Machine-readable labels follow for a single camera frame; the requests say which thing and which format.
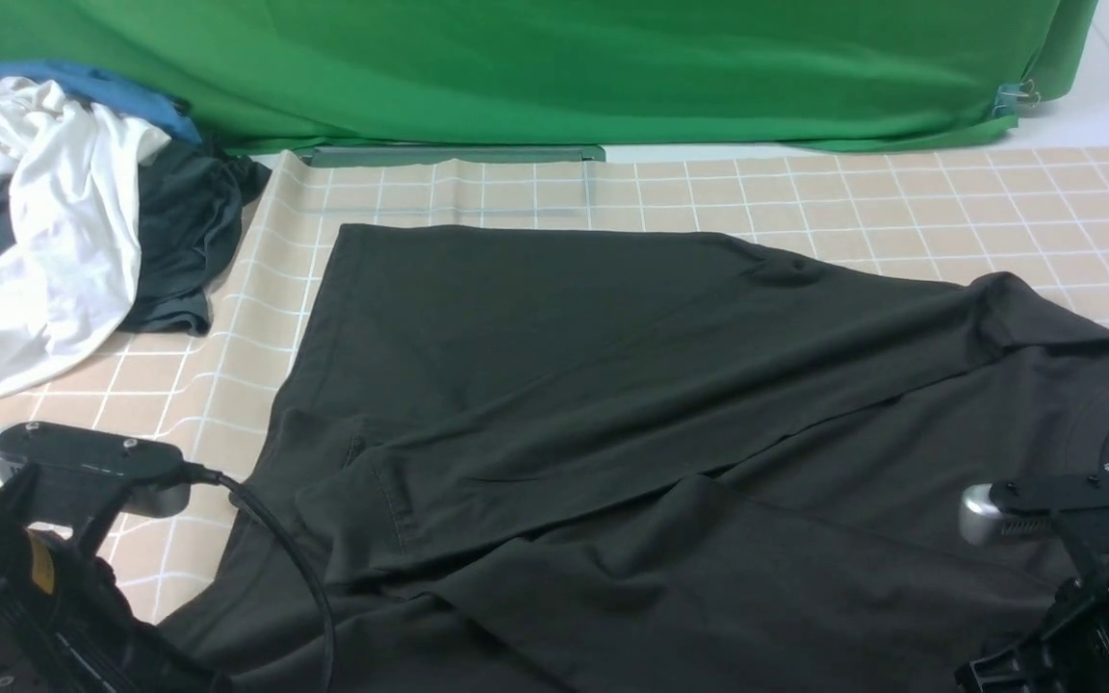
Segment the pile of clothes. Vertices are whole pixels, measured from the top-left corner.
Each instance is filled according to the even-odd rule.
[[[207,334],[267,167],[185,105],[78,62],[0,62],[0,398],[114,330]]]

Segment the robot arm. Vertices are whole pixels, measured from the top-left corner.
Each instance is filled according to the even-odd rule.
[[[28,425],[0,435],[0,690],[230,693],[228,679],[132,615],[96,557],[123,508],[166,517],[185,507],[181,452],[147,441],[124,449],[122,438],[92,431],[77,431],[73,445],[73,431]],[[26,445],[34,459],[64,461],[22,463]],[[35,521],[75,534],[26,529]]]
[[[960,534],[976,544],[1058,536],[1079,578],[1038,631],[956,672],[965,693],[1109,693],[1109,473],[967,488]]]

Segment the white grid line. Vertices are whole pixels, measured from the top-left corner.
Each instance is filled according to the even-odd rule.
[[[1055,180],[1055,176],[1051,175],[1050,171],[1047,171],[1047,177],[1051,180],[1051,185],[1055,186],[1056,192],[1059,193],[1060,201],[1064,201],[1064,206],[1067,207],[1067,210],[1070,212],[1070,214],[1072,214],[1072,221],[1074,221],[1074,223],[1077,224],[1077,227],[1079,230],[1081,230],[1081,233],[1083,233],[1083,236],[1086,237],[1086,241],[1090,242],[1090,247],[1092,249],[1095,249],[1095,252],[1097,254],[1100,255],[1100,251],[1098,251],[1098,245],[1097,245],[1097,243],[1095,243],[1095,240],[1092,240],[1092,234],[1090,233],[1090,230],[1088,230],[1086,227],[1086,224],[1082,223],[1082,220],[1079,218],[1079,216],[1077,215],[1077,211],[1075,211],[1072,208],[1072,202],[1069,201],[1069,197],[1067,197],[1067,194],[1064,192],[1064,190],[1060,188],[1060,181]],[[1109,264],[1106,263],[1105,259],[1103,259],[1103,263],[1101,263],[1101,264],[1103,264],[1103,267],[1106,267],[1106,275],[1109,276]]]
[[[793,198],[795,198],[795,203],[798,206],[798,215],[801,215],[802,218],[802,228],[805,230],[804,233],[806,233],[806,242],[810,243],[811,245],[811,256],[813,256],[813,258],[818,259],[820,249],[815,248],[814,230],[811,228],[811,221],[806,218],[806,207],[802,205],[802,196],[798,193],[798,186],[795,185],[795,183],[793,183],[793,167],[790,165],[790,159],[786,159],[786,161],[784,161],[784,165],[786,165],[786,174],[790,176],[790,187],[793,188]],[[747,201],[747,188],[745,187],[743,188],[743,201],[744,202]],[[751,214],[751,206],[747,206],[747,213]],[[875,253],[872,253],[872,262],[875,262]]]

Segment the yellow label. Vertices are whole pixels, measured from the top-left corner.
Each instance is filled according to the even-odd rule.
[[[49,549],[28,532],[28,541],[32,544],[32,580],[45,594],[54,594],[54,558],[49,556]]]

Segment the black cable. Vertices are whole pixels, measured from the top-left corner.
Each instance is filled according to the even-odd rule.
[[[294,561],[294,565],[298,569],[298,572],[303,574],[303,580],[307,583],[307,589],[311,591],[311,595],[316,600],[316,605],[319,609],[319,613],[323,618],[323,626],[325,628],[325,656],[323,658],[323,690],[325,692],[330,692],[332,690],[332,679],[333,671],[336,665],[336,620],[332,611],[332,603],[327,601],[327,593],[323,588],[323,581],[319,579],[319,574],[316,570],[311,567],[311,562],[307,558],[303,556],[303,552],[294,543],[294,538],[289,536],[289,532],[281,526],[277,521],[276,516],[274,516],[264,505],[263,500],[260,500],[255,492],[252,492],[250,488],[246,488],[242,483],[234,481],[233,478],[225,477],[224,473],[218,470],[211,470],[206,466],[197,465],[194,462],[186,462],[191,481],[194,483],[211,483],[215,486],[224,486],[228,488],[230,492],[242,499],[243,503],[246,505],[247,509],[258,519],[260,522],[264,523],[264,527],[268,531],[273,532],[273,537],[276,538],[277,543],[281,544],[282,549],[288,553],[289,560]]]

